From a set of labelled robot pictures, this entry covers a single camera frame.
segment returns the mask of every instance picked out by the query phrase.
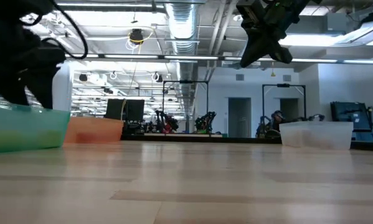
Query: ceiling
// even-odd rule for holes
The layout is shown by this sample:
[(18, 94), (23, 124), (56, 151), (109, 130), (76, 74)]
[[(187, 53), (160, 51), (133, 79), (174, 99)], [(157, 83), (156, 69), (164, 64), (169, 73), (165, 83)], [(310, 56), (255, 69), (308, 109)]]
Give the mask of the ceiling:
[[(74, 1), (57, 1), (59, 3)], [(94, 2), (124, 3), (124, 1), (78, 1), (79, 3), (91, 4)], [(223, 15), (218, 15), (220, 4), (225, 1), (208, 0), (205, 4), (199, 4), (198, 9), (198, 35), (195, 39), (198, 43), (197, 54), (209, 55), (210, 42), (214, 31), (214, 24), (217, 19), (222, 18), (220, 28), (224, 26), (224, 20), (228, 13), (229, 5), (225, 5)], [(130, 4), (151, 4), (151, 1), (132, 1)], [(321, 6), (311, 2), (301, 13), (307, 18), (315, 17), (319, 19), (329, 13), (338, 13), (345, 17), (346, 11), (358, 11), (373, 7), (373, 1), (323, 1)], [(102, 12), (102, 11), (67, 11), (73, 20), (79, 25), (80, 30), (87, 38), (90, 54), (172, 54), (171, 32), (168, 26), (168, 17), (163, 13), (152, 12)], [(247, 35), (240, 27), (241, 21), (234, 20), (238, 14), (237, 10), (231, 12), (229, 24), (226, 28), (225, 39), (219, 47), (219, 54), (229, 52), (236, 54), (243, 50)], [(76, 35), (75, 29), (59, 12), (53, 12), (44, 17), (42, 22), (31, 28), (41, 37), (55, 37), (60, 40), (66, 48), (75, 54), (81, 54), (83, 47), (80, 39)], [(132, 29), (142, 29), (144, 38), (147, 38), (140, 47), (130, 48), (127, 45), (128, 35)], [(373, 47), (358, 46), (357, 48), (337, 48), (329, 47), (302, 47), (289, 46), (289, 50), (295, 58), (332, 58), (332, 57), (373, 57)], [(353, 52), (366, 52), (365, 55), (352, 54)], [(140, 97), (146, 100), (145, 116), (151, 117), (154, 110), (161, 109), (162, 83), (154, 81), (152, 75), (160, 74), (163, 80), (178, 80), (176, 62), (119, 62), (119, 61), (99, 61), (84, 60), (73, 61), (74, 89), (72, 110), (74, 115), (83, 114), (85, 116), (101, 116), (105, 113), (108, 98)], [(297, 68), (298, 64), (284, 65), (276, 63), (278, 68)], [(80, 75), (88, 77), (87, 82), (80, 81)], [(113, 91), (105, 93), (102, 86)], [(185, 117), (185, 109), (181, 96), (181, 86), (179, 84), (167, 83), (169, 88), (166, 95), (167, 112), (176, 115), (178, 119)]]

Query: black metal frame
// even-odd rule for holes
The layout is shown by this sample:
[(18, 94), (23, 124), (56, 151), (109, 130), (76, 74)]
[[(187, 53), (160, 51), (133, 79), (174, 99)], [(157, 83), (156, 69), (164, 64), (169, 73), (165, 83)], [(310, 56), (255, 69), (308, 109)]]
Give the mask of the black metal frame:
[(291, 84), (263, 84), (262, 85), (262, 116), (265, 116), (265, 87), (275, 86), (278, 88), (302, 87), (304, 94), (304, 119), (306, 119), (306, 86), (305, 85), (291, 85)]
[(163, 81), (163, 111), (164, 111), (164, 97), (165, 97), (165, 91), (166, 91), (166, 83), (179, 83), (179, 84), (193, 84), (193, 83), (205, 83), (207, 85), (207, 108), (205, 110), (205, 113), (209, 113), (209, 82), (208, 81), (188, 81), (188, 80), (181, 80), (181, 81)]

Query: doorway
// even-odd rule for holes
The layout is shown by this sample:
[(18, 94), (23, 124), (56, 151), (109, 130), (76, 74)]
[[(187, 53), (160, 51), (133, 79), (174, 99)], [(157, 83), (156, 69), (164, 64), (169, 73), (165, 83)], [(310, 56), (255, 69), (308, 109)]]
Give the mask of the doorway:
[(287, 120), (298, 118), (300, 116), (298, 99), (280, 99), (280, 111)]
[(251, 98), (229, 98), (228, 134), (230, 138), (251, 137)]

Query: air duct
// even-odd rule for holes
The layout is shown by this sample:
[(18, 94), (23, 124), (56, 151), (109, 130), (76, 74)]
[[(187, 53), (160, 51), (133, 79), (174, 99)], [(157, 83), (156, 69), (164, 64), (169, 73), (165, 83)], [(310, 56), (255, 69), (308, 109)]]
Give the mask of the air duct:
[[(197, 5), (196, 4), (166, 4), (169, 30), (171, 38), (179, 40), (195, 39), (197, 35)], [(172, 42), (172, 49), (176, 55), (195, 55), (195, 42)], [(178, 62), (176, 65), (179, 80), (197, 80), (197, 64)], [(193, 105), (193, 90), (195, 86), (181, 85), (181, 96), (185, 113)]]

